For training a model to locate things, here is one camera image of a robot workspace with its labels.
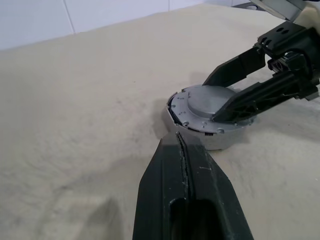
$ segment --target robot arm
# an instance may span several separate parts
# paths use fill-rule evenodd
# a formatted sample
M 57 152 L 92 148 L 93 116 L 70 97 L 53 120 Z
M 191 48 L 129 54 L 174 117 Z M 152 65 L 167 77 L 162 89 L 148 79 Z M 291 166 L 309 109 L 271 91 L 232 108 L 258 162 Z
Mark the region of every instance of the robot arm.
M 236 123 L 291 98 L 312 100 L 319 96 L 320 37 L 314 26 L 319 21 L 320 3 L 306 4 L 302 0 L 252 2 L 287 21 L 260 36 L 250 50 L 218 66 L 203 85 L 228 87 L 239 82 L 266 65 L 265 55 L 271 57 L 268 68 L 275 73 L 271 79 L 258 82 L 230 98 L 216 112 L 215 122 Z M 308 14 L 310 9 L 314 17 Z

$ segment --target black plastic part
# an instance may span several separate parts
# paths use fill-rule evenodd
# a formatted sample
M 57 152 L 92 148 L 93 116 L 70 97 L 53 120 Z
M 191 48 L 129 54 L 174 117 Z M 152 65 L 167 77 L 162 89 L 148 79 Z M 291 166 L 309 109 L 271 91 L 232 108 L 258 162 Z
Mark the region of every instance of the black plastic part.
M 133 240 L 252 240 L 228 177 L 191 135 L 169 133 L 138 191 Z
M 263 67 L 259 56 L 265 54 L 271 57 L 268 67 L 276 72 L 273 78 L 236 93 L 217 111 L 214 121 L 236 123 L 291 98 L 311 100 L 318 95 L 320 37 L 314 28 L 289 21 L 260 36 L 251 50 L 218 66 L 204 85 L 228 87 L 244 79 Z
M 265 54 L 259 47 L 248 51 L 218 66 L 204 81 L 203 85 L 228 87 L 266 65 Z

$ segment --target silver cylindrical object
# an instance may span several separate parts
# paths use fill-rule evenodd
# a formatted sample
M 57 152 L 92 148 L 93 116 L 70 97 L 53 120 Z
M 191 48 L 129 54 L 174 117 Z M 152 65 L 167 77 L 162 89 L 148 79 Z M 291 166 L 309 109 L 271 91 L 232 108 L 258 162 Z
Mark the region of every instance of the silver cylindrical object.
M 215 113 L 235 94 L 221 86 L 197 85 L 172 95 L 163 113 L 169 131 L 194 135 L 207 150 L 223 150 L 243 138 L 253 118 L 235 123 L 215 122 Z

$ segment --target white tile wall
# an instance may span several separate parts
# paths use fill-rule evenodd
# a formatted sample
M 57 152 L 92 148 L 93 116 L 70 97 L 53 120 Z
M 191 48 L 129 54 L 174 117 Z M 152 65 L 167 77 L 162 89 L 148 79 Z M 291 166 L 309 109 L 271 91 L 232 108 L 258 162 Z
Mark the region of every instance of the white tile wall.
M 0 50 L 72 33 L 63 0 L 0 0 Z
M 76 33 L 167 12 L 168 0 L 65 0 Z
M 248 0 L 0 0 L 0 50 L 200 3 Z
M 249 3 L 249 0 L 232 0 L 232 6 Z
M 169 10 L 186 8 L 201 3 L 231 6 L 232 0 L 169 0 Z

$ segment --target metal disc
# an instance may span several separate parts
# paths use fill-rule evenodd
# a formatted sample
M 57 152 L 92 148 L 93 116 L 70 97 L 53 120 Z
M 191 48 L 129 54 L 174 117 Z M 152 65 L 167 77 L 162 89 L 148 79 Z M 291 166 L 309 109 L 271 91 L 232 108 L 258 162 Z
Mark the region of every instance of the metal disc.
M 203 133 L 223 134 L 251 123 L 250 120 L 237 123 L 213 121 L 214 114 L 234 94 L 232 89 L 221 86 L 191 86 L 173 97 L 170 109 L 184 127 Z

